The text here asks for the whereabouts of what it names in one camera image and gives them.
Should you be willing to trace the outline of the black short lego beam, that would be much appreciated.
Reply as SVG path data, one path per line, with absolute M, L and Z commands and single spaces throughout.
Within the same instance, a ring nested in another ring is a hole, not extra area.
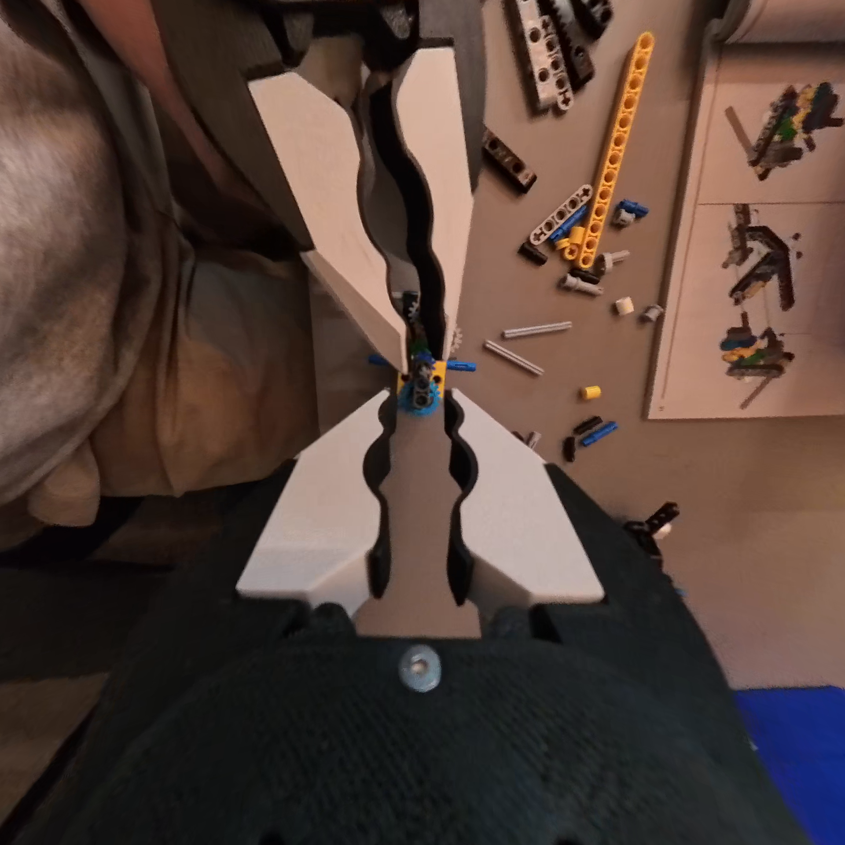
M 591 44 L 602 38 L 614 17 L 611 1 L 540 1 L 554 24 L 572 90 L 581 91 L 595 76 Z

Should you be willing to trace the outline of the blue plastic bin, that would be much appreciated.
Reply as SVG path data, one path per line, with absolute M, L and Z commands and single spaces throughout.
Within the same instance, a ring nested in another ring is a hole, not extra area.
M 808 837 L 843 844 L 843 688 L 745 690 L 734 699 L 760 760 Z

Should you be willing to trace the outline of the scattered small lego pins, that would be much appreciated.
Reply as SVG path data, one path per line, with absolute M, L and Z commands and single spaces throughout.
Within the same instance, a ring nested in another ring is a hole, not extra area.
M 579 213 L 573 216 L 566 222 L 567 225 L 579 222 L 582 217 L 586 215 L 586 207 Z M 633 222 L 636 222 L 647 216 L 649 209 L 634 200 L 621 200 L 612 215 L 611 222 L 615 227 L 625 228 Z M 572 266 L 569 273 L 558 280 L 557 289 L 562 291 L 575 292 L 579 295 L 585 295 L 589 298 L 600 297 L 604 293 L 604 289 L 600 282 L 610 273 L 611 269 L 616 265 L 623 263 L 629 257 L 629 251 L 621 250 L 617 252 L 600 253 L 591 266 L 591 269 L 583 269 L 577 266 Z M 633 315 L 635 306 L 631 297 L 620 298 L 616 300 L 612 306 L 613 312 L 616 316 L 622 318 Z M 663 313 L 660 306 L 647 309 L 647 313 L 643 318 L 646 322 L 657 315 L 659 318 Z M 585 386 L 580 389 L 580 398 L 587 402 L 596 400 L 602 395 L 599 386 Z M 576 449 L 596 443 L 609 433 L 617 430 L 618 424 L 616 422 L 603 423 L 600 417 L 590 417 L 583 423 L 573 428 L 573 432 L 563 443 L 563 454 L 567 461 L 575 459 Z

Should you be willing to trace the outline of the light grey thin lego liftarm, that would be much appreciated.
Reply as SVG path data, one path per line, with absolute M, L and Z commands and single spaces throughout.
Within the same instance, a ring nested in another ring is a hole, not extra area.
M 569 219 L 588 206 L 593 197 L 593 186 L 584 184 L 567 200 L 550 213 L 526 238 L 533 247 L 539 247 L 552 237 L 555 231 Z

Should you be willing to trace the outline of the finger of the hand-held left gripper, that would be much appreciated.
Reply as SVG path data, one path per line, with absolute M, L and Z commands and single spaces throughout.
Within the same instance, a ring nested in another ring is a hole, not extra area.
M 389 294 L 386 258 L 364 225 L 363 157 L 349 112 L 295 72 L 255 79 L 248 90 L 309 233 L 304 263 L 405 375 L 407 324 Z
M 392 293 L 415 281 L 429 348 L 449 352 L 473 211 L 456 48 L 417 49 L 394 73 L 365 83 L 365 222 Z

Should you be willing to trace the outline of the open lego instruction booklet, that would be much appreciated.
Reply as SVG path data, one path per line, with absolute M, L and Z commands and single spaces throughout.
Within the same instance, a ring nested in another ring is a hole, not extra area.
M 844 413 L 844 2 L 705 31 L 650 420 Z

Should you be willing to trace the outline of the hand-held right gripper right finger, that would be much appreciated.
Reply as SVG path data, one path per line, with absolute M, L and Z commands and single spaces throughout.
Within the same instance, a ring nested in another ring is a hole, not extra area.
M 445 395 L 449 475 L 447 578 L 456 604 L 593 605 L 605 590 L 536 452 L 458 389 Z

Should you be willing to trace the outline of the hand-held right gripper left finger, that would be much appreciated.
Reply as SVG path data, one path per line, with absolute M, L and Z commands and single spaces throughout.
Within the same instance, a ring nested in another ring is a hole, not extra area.
M 242 598 L 342 607 L 355 618 L 383 597 L 397 400 L 383 389 L 295 459 L 238 580 Z

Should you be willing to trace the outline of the yellow long lego beam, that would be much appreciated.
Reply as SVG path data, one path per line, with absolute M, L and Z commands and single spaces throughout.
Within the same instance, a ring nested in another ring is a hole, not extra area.
M 576 251 L 571 257 L 567 257 L 574 268 L 591 269 L 597 259 L 598 247 L 611 215 L 614 191 L 636 121 L 655 42 L 654 34 L 646 30 L 639 34 L 628 53 L 611 112 L 607 139 L 598 160 L 593 196 L 588 204 L 585 220 L 581 224 L 584 229 L 583 236 Z

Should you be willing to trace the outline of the yellow blue lego gear assembly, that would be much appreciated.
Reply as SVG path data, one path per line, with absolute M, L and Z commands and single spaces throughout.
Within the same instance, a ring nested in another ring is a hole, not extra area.
M 404 290 L 392 295 L 401 316 L 410 329 L 409 373 L 397 375 L 398 409 L 413 417 L 429 417 L 437 410 L 445 396 L 445 381 L 448 373 L 475 373 L 475 363 L 461 361 L 456 351 L 462 343 L 462 333 L 456 330 L 451 351 L 445 360 L 438 360 L 432 354 L 425 329 L 419 316 L 419 293 Z

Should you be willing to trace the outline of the light grey thick lego beam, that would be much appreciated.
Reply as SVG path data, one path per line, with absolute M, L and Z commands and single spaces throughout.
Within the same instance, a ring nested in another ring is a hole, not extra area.
M 537 115 L 565 115 L 574 93 L 551 15 L 538 1 L 505 1 L 504 7 L 529 105 Z

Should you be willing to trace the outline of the black white lego assembly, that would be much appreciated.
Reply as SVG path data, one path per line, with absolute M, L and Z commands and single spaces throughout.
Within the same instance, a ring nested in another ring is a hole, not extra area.
M 666 502 L 643 521 L 623 523 L 623 530 L 634 541 L 650 561 L 663 569 L 663 555 L 660 542 L 671 533 L 672 523 L 680 516 L 676 502 Z

